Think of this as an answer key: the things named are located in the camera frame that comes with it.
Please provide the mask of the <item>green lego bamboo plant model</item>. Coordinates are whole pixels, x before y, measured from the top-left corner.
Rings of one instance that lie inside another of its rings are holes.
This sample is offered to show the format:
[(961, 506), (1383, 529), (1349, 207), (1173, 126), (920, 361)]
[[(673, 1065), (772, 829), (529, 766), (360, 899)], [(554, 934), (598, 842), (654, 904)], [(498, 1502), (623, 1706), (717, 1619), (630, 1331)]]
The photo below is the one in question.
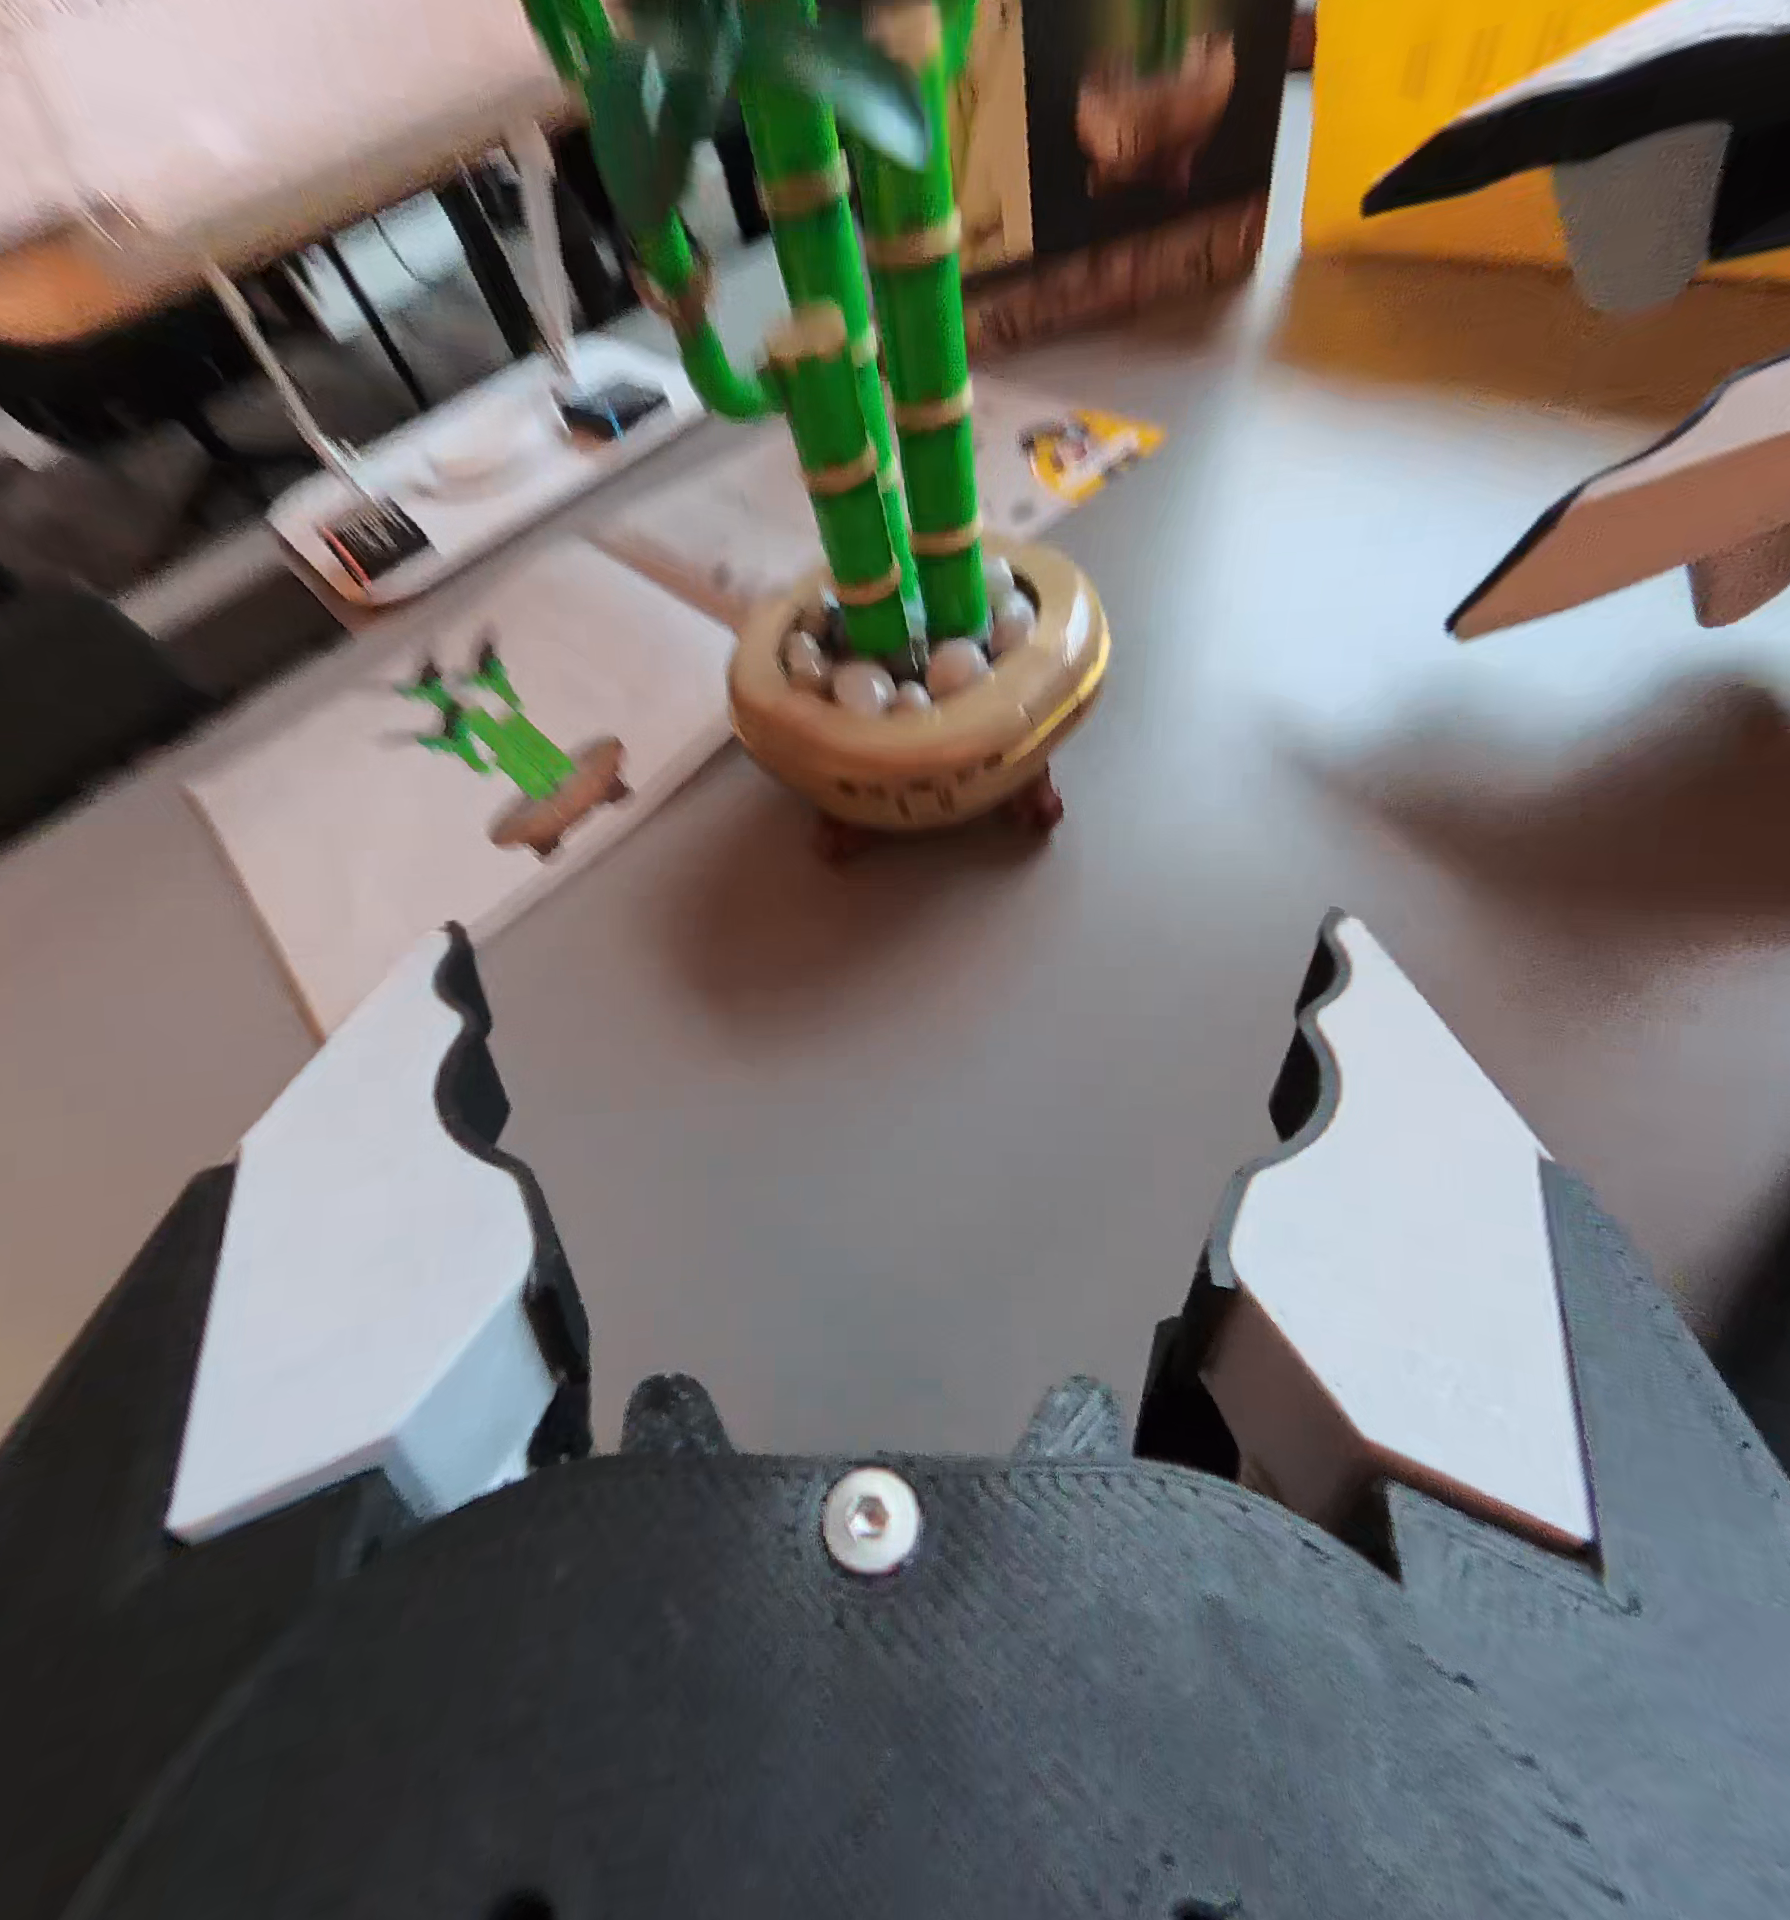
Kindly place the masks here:
[[(1053, 754), (1113, 651), (1090, 577), (981, 509), (950, 154), (969, 12), (525, 4), (696, 398), (787, 422), (824, 566), (748, 621), (726, 685), (738, 743), (817, 810), (827, 858), (991, 815), (1053, 833)], [(790, 300), (751, 372), (679, 210), (731, 107)]]

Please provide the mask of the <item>white tray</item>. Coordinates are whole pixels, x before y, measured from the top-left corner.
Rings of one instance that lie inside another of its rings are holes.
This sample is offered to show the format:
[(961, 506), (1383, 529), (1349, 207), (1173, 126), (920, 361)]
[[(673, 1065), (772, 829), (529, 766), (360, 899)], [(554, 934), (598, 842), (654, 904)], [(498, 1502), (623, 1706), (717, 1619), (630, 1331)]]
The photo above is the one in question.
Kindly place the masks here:
[(431, 537), (431, 553), (369, 595), (339, 573), (318, 534), (333, 515), (363, 504), (343, 475), (323, 470), (282, 493), (266, 514), (268, 529), (312, 583), (379, 610), (428, 594), (708, 417), (680, 365), (652, 349), (592, 331), (571, 342), (570, 363), (573, 389), (635, 380), (661, 385), (670, 409), (618, 442), (575, 441), (552, 401), (564, 391), (559, 366), (534, 352), (353, 456), (374, 498), (400, 504)]

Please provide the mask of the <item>black battery blue edge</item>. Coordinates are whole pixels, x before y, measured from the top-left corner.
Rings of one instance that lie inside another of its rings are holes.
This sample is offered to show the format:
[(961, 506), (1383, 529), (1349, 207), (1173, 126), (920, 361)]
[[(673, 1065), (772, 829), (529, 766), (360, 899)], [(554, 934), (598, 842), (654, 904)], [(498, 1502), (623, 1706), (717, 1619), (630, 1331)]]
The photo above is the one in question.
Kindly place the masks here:
[(552, 398), (555, 417), (571, 439), (583, 442), (618, 442), (670, 409), (668, 393), (661, 385), (635, 380), (616, 380), (603, 385), (578, 388)]

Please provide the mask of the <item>yellow plastic bin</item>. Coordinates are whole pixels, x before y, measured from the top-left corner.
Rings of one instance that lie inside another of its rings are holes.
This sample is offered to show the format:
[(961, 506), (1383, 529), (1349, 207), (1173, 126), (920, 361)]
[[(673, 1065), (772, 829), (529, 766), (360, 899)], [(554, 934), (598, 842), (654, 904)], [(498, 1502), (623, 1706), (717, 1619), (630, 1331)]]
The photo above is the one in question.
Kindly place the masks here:
[(1790, 4), (1316, 4), (1303, 240), (1790, 280)]

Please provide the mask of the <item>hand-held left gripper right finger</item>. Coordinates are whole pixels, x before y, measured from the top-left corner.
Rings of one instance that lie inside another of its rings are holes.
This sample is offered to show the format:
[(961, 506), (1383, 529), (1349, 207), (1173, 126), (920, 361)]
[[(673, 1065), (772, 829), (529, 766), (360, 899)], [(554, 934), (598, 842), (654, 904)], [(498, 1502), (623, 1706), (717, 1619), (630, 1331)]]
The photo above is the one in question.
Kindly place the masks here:
[(1319, 930), (1269, 1117), (1157, 1325), (1137, 1455), (1338, 1537), (1407, 1486), (1595, 1550), (1554, 1157), (1347, 912)]

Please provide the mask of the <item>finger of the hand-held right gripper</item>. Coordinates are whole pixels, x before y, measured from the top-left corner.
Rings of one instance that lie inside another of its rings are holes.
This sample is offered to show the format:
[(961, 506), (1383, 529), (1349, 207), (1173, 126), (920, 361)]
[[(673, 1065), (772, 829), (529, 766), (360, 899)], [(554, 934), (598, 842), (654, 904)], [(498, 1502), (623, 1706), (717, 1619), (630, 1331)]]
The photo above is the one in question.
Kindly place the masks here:
[(1790, 2), (1656, 4), (1461, 111), (1361, 211), (1528, 172), (1552, 180), (1570, 271), (1603, 314), (1790, 249)]
[(1704, 628), (1790, 587), (1790, 349), (1538, 515), (1448, 614), (1474, 638), (1681, 568)]

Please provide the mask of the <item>black lego set box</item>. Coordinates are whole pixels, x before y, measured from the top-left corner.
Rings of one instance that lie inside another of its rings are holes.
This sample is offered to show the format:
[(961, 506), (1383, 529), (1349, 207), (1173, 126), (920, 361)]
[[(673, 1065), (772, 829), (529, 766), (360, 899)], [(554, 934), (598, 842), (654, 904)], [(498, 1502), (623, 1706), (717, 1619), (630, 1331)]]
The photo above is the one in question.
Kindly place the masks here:
[(1291, 2), (954, 4), (950, 154), (974, 359), (1256, 265)]

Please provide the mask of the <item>white lego instruction booklet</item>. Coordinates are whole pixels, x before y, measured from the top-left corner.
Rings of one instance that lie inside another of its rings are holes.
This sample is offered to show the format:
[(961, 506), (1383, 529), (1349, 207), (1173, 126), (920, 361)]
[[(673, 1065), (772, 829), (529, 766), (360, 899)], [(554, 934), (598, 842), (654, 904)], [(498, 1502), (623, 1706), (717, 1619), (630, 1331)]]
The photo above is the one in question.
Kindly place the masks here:
[[(1161, 442), (1006, 382), (975, 389), (974, 431), (987, 531), (1069, 561), (1054, 522)], [(751, 431), (196, 774), (310, 1029), (327, 1037), (430, 930), (523, 918), (738, 743), (738, 634), (824, 563), (789, 431)]]

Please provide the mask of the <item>black battery red edge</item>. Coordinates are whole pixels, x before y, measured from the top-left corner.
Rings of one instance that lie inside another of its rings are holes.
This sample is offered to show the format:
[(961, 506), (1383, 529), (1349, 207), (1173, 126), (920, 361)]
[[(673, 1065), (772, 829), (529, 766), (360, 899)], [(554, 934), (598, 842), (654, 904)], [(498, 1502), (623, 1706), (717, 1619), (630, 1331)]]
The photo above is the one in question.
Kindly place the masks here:
[(318, 534), (339, 573), (363, 595), (431, 553), (430, 534), (389, 498), (374, 498), (333, 515), (318, 527)]

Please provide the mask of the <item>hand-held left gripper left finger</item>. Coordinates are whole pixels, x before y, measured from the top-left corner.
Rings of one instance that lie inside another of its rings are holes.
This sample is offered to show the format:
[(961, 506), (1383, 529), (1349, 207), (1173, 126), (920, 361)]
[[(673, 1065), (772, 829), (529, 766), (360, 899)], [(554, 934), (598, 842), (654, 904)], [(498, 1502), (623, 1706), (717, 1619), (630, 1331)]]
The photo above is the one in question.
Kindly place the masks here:
[(595, 1449), (590, 1321), (501, 1133), (493, 1010), (424, 934), (243, 1133), (174, 1468), (189, 1547), (378, 1473), (428, 1522)]

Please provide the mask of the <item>rounded wooden board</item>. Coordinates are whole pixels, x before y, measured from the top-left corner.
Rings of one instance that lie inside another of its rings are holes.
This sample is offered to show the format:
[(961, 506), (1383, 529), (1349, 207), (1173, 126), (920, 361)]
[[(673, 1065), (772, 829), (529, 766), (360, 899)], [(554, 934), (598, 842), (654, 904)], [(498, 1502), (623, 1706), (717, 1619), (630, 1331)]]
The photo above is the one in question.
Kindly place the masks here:
[[(282, 263), (353, 226), (297, 228), (231, 252), (223, 270), (265, 329), (310, 324), (305, 297), (277, 292)], [(0, 249), (0, 343), (54, 349), (95, 338), (123, 324), (203, 298), (214, 308), (205, 271), (192, 257), (127, 256), (89, 226), (37, 231)]]

